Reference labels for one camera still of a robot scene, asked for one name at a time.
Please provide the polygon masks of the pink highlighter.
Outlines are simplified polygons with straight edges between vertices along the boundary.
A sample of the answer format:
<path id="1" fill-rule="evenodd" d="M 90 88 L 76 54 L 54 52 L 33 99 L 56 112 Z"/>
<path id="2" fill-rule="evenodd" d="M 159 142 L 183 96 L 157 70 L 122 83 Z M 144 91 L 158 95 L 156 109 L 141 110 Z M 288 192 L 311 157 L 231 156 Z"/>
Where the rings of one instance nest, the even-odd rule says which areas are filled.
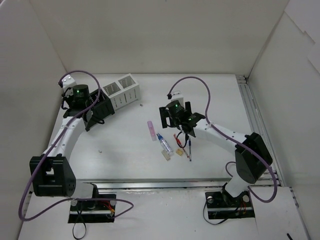
<path id="1" fill-rule="evenodd" d="M 150 133 L 150 136 L 151 136 L 151 139 L 152 141 L 156 141 L 157 140 L 157 137 L 156 137 L 156 133 L 155 133 L 155 129 L 154 129 L 154 126 L 153 126 L 153 123 L 151 120 L 149 120 L 147 122 L 147 125 L 148 125 L 148 129 L 149 129 L 149 133 Z"/>

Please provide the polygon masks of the blue cap spray bottle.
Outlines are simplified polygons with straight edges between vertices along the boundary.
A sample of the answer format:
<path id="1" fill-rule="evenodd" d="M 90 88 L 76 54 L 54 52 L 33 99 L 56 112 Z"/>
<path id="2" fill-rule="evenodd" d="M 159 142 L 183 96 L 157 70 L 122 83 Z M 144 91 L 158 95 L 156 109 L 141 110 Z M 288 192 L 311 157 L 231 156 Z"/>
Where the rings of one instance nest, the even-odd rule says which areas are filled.
<path id="1" fill-rule="evenodd" d="M 162 146 L 163 150 L 169 155 L 172 156 L 173 155 L 173 150 L 170 147 L 169 143 L 163 138 L 163 136 L 159 133 L 156 134 L 157 139 L 160 142 L 160 145 Z"/>

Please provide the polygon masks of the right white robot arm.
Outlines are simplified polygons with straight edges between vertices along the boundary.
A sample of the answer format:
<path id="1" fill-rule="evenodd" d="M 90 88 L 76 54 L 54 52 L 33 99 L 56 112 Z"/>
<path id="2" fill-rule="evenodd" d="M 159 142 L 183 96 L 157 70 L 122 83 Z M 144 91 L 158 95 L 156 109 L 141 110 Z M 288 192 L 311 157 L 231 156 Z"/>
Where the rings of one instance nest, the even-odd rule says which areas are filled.
<path id="1" fill-rule="evenodd" d="M 255 184 L 265 171 L 272 171 L 273 159 L 258 133 L 237 133 L 211 123 L 205 115 L 191 112 L 189 102 L 182 106 L 174 100 L 160 107 L 159 114 L 163 128 L 177 128 L 189 137 L 214 143 L 234 155 L 236 173 L 221 191 L 221 200 L 225 205 L 235 205 L 241 194 Z"/>

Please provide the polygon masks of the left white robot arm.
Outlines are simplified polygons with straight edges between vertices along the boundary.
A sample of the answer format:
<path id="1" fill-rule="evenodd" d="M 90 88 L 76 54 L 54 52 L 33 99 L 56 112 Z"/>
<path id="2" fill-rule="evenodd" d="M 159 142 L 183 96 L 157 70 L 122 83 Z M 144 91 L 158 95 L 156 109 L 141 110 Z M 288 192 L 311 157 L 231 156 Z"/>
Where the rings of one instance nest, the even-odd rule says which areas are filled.
<path id="1" fill-rule="evenodd" d="M 33 191 L 38 197 L 82 199 L 87 209 L 94 210 L 100 204 L 96 186 L 76 179 L 70 157 L 80 135 L 95 124 L 104 124 L 115 111 L 100 88 L 89 92 L 86 84 L 78 84 L 67 89 L 72 93 L 63 98 L 68 107 L 64 108 L 58 133 L 43 154 L 29 162 Z"/>

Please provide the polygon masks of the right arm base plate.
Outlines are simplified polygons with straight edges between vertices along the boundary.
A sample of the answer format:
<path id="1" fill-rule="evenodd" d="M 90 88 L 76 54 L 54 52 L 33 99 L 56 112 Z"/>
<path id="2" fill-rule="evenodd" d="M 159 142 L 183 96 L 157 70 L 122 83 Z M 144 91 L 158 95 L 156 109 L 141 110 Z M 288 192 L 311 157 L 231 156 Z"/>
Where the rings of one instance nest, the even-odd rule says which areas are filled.
<path id="1" fill-rule="evenodd" d="M 255 211 L 248 191 L 237 198 L 227 199 L 221 191 L 205 192 L 205 216 L 209 220 L 223 223 L 231 219 L 255 218 Z"/>

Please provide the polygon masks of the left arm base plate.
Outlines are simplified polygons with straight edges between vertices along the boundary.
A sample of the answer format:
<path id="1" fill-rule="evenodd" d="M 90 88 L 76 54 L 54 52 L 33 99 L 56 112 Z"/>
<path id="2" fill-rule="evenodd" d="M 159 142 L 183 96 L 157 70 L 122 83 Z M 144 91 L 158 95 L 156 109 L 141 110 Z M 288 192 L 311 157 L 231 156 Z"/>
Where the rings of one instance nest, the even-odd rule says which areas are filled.
<path id="1" fill-rule="evenodd" d="M 68 223 L 113 223 L 116 211 L 115 193 L 98 194 L 98 198 L 112 199 L 109 200 L 72 200 L 69 208 Z"/>

